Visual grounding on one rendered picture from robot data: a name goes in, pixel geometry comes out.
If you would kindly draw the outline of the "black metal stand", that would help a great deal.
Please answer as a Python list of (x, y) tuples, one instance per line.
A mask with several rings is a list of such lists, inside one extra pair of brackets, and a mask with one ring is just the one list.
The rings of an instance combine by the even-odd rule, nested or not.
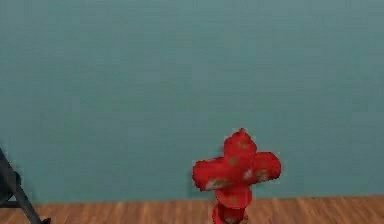
[(30, 224), (51, 224), (41, 219), (21, 186), (21, 176), (15, 171), (0, 148), (0, 208), (20, 208)]

